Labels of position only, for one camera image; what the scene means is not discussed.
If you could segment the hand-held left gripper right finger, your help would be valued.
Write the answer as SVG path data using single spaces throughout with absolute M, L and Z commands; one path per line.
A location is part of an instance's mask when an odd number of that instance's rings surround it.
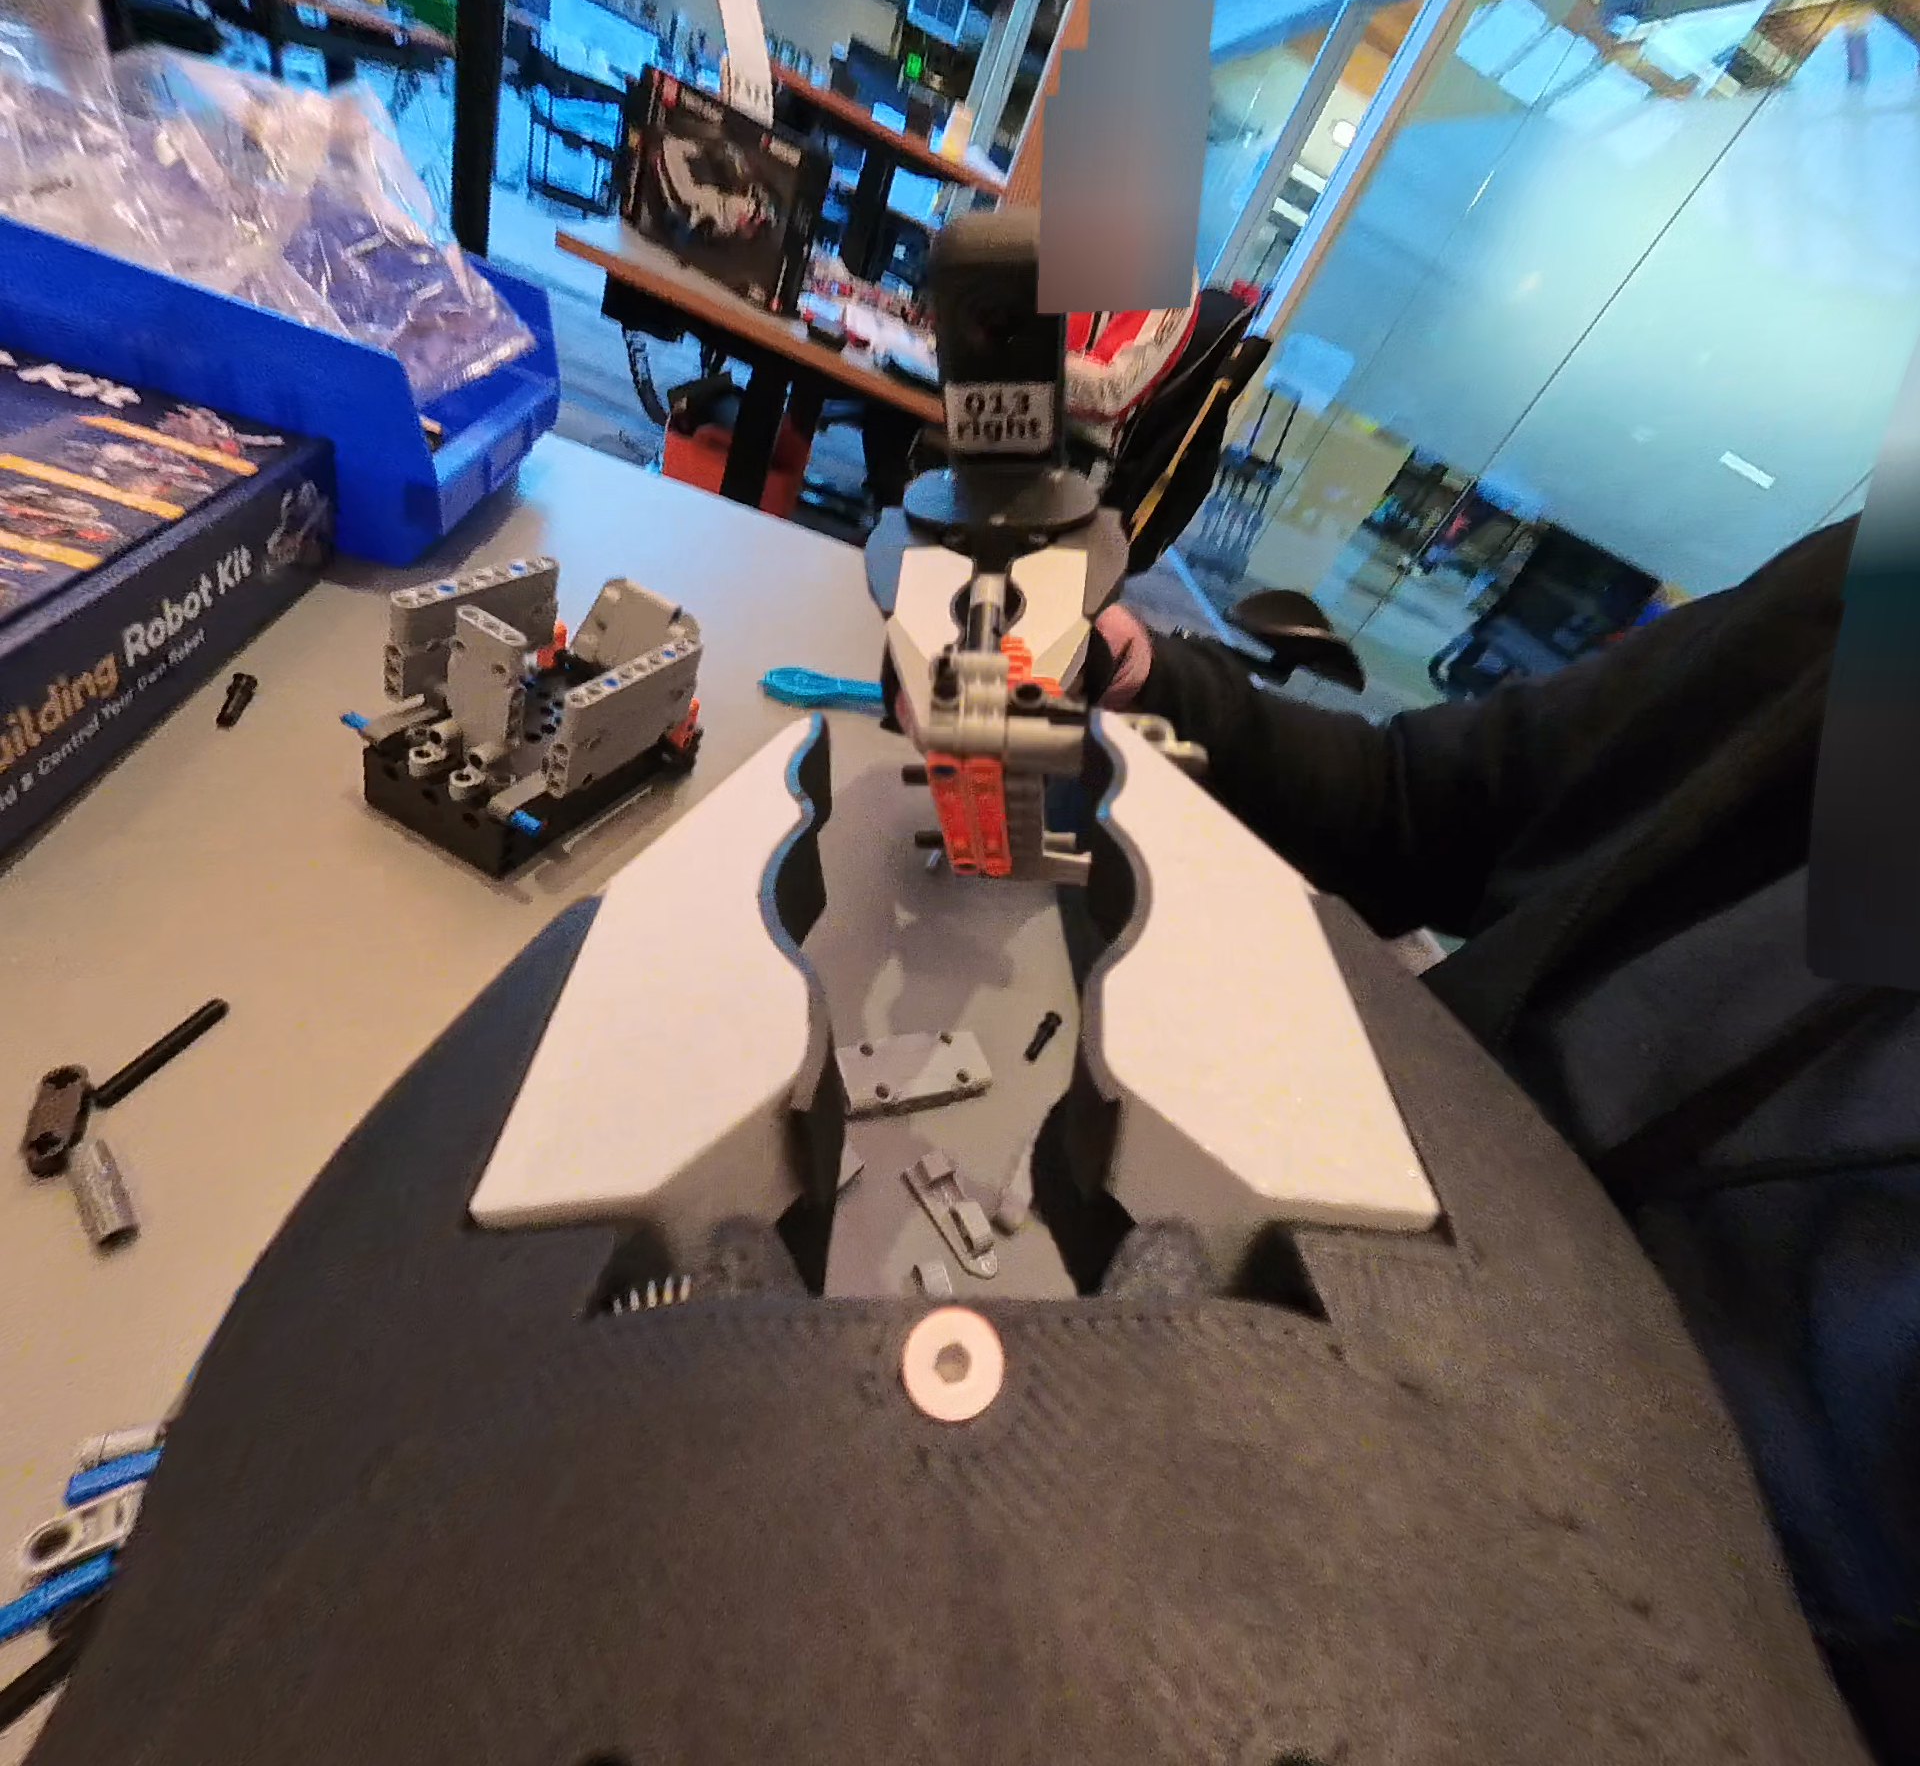
M 1090 719 L 1075 1175 L 1206 1245 L 1271 1226 L 1426 1234 L 1441 1209 L 1305 880 L 1163 748 Z

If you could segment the small orange grey subassembly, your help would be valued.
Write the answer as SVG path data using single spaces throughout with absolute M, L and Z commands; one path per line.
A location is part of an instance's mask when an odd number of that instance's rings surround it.
M 758 689 L 764 697 L 809 711 L 836 709 L 879 718 L 889 709 L 876 680 L 831 676 L 794 663 L 769 668 Z

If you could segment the clear plastic bags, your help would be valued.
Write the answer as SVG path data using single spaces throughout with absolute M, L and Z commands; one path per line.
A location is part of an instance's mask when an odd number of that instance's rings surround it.
M 1 210 L 388 353 L 421 405 L 536 342 L 365 88 L 111 53 L 100 0 L 1 0 Z

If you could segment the blue storage bin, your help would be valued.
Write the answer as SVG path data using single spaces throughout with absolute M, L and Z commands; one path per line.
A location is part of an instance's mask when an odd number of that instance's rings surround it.
M 383 348 L 1 219 L 11 350 L 331 441 L 339 551 L 410 566 L 511 487 L 558 411 L 549 295 L 469 260 L 533 333 L 506 367 L 420 404 Z

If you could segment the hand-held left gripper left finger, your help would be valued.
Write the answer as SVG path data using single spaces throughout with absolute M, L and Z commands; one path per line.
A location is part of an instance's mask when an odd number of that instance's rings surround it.
M 828 724 L 803 718 L 610 878 L 471 1192 L 477 1226 L 701 1245 L 831 1213 L 843 1083 L 804 955 L 828 815 Z

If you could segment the black display box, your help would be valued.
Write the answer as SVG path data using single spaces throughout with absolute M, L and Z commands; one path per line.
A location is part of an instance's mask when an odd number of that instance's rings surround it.
M 660 66 L 630 75 L 612 170 L 635 232 L 764 305 L 804 263 L 828 192 L 828 152 L 762 125 Z

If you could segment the grey beam with black pin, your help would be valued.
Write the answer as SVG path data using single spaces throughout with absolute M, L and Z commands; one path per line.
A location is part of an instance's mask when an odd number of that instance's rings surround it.
M 942 650 L 911 713 L 910 735 L 929 761 L 983 765 L 1003 778 L 1070 777 L 1084 765 L 1084 703 L 1018 677 L 999 650 Z

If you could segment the black angled axle piece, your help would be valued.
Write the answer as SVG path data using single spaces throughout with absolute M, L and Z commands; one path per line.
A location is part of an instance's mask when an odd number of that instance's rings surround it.
M 20 1136 L 20 1164 L 28 1178 L 57 1178 L 83 1143 L 99 1109 L 119 1107 L 140 1085 L 180 1059 L 227 1018 L 227 1000 L 207 1000 L 96 1083 L 78 1062 L 45 1072 L 33 1088 Z

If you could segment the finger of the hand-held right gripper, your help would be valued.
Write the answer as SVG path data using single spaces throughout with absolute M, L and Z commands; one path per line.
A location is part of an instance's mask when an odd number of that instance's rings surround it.
M 1109 674 L 1094 617 L 1102 580 L 1088 552 L 1024 552 L 1010 564 L 1007 694 L 1010 701 L 1094 701 Z
M 972 560 L 960 552 L 901 552 L 900 576 L 885 620 L 880 687 L 894 724 L 957 724 Z

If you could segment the light grey panel piece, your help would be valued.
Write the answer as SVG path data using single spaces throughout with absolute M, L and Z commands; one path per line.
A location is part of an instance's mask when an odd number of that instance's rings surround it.
M 851 1122 L 900 1120 L 983 1096 L 992 1069 L 972 1031 L 917 1031 L 835 1050 Z

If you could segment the grey black robot model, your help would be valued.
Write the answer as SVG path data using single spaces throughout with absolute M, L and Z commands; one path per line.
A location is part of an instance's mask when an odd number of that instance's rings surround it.
M 519 874 L 693 768 L 704 652 L 695 615 L 632 578 L 567 627 L 544 554 L 397 588 L 383 709 L 343 713 L 365 804 L 491 881 Z

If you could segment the small grey bracket piece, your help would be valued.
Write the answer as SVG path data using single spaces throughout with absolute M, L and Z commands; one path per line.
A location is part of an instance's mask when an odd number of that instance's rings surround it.
M 952 1160 L 928 1149 L 901 1172 L 901 1181 L 957 1266 L 975 1280 L 997 1279 L 997 1229 Z

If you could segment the person's right hand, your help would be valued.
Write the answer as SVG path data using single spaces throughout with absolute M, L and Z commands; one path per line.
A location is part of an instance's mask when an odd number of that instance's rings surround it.
M 1082 665 L 1090 705 L 1163 719 L 1177 741 L 1207 748 L 1207 672 L 1194 643 L 1152 631 L 1122 602 L 1090 621 Z

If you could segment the person's right forearm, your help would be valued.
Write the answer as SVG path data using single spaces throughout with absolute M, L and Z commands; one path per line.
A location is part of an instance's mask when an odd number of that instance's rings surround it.
M 1686 926 L 1807 864 L 1858 533 L 1819 528 L 1548 676 L 1380 724 L 1181 637 L 1210 661 L 1212 792 L 1383 938 Z

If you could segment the blue robot kit box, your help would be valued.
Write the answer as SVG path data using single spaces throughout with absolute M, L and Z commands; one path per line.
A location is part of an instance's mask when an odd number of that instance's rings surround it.
M 333 446 L 1 350 L 1 857 L 320 576 Z

